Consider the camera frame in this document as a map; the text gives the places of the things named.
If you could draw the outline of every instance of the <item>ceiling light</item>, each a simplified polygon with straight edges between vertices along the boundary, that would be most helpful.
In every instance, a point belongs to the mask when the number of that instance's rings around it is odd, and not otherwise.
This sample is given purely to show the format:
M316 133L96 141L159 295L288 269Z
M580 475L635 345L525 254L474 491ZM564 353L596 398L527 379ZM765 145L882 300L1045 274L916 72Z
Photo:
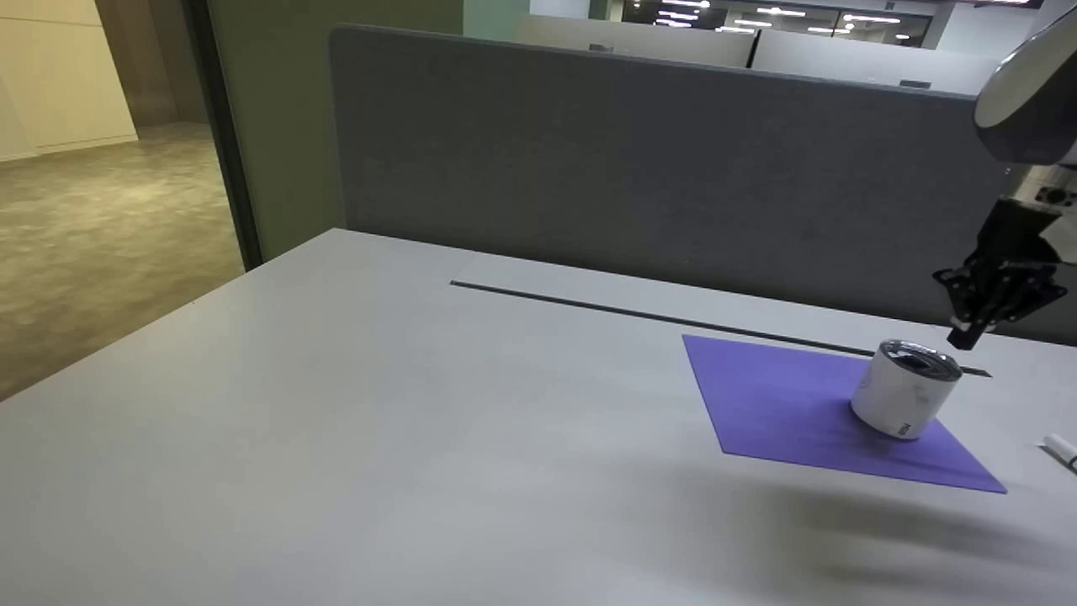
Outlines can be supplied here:
M695 12L660 8L664 19L695 19Z
M758 32L754 25L717 25L717 32Z
M741 25L760 25L760 30L769 25L769 19L735 19L735 23L741 23Z
M877 15L877 12L841 12L849 23L902 23L897 15Z
M710 0L664 0L664 7L710 7Z
M758 7L758 12L803 19L803 8L784 8L784 7Z

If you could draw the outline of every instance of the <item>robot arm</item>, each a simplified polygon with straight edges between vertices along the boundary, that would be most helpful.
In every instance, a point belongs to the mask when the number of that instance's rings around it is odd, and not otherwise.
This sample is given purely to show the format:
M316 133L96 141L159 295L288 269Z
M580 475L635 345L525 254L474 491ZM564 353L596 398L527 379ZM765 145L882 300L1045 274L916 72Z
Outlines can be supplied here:
M973 254L935 272L952 301L949 342L960 350L1068 291L1053 272L1077 263L1077 8L1004 60L975 102L975 133L1017 164L1017 177L984 221Z

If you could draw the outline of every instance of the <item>glass window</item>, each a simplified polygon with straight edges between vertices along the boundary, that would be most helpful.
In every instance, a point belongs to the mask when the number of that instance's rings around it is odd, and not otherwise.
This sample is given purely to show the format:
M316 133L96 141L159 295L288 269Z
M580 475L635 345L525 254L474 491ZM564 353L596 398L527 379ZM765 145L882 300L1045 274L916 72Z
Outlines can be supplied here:
M622 19L692 30L798 30L872 44L923 47L932 15L798 2L625 0Z

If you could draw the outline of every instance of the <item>gray partition wall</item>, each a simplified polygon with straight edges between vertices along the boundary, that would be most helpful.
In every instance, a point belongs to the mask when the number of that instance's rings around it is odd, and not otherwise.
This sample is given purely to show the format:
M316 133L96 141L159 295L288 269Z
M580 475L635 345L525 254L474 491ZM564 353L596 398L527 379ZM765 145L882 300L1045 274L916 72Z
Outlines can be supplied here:
M334 85L351 228L885 315L949 315L1004 188L923 89L388 30L338 30Z

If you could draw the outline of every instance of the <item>office cubicle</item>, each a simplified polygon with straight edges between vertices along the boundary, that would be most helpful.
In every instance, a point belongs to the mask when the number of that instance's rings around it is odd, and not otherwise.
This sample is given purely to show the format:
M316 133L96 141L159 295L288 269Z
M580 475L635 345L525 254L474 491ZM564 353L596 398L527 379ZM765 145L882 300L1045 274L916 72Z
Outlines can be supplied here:
M246 264L316 235L343 217L338 176L338 133L326 76L326 38L340 23L391 23L415 30L460 32L474 30L469 15L490 0L351 0L351 2L246 2L246 0L184 0L210 112L214 118L219 159L224 160L228 199L234 207ZM608 32L612 53L647 53L660 60L692 60L721 66L744 62L744 40L712 40L695 30L656 30L634 23L559 23L544 44L588 44L588 32Z
M765 30L750 70L975 96L996 57Z
M351 228L885 315L949 315L1006 181L955 95L388 30L334 81Z
M564 15L525 15L518 19L518 44L601 50L622 57L651 57L672 62L738 66L744 70L754 53L754 30L670 30L612 19L564 19Z

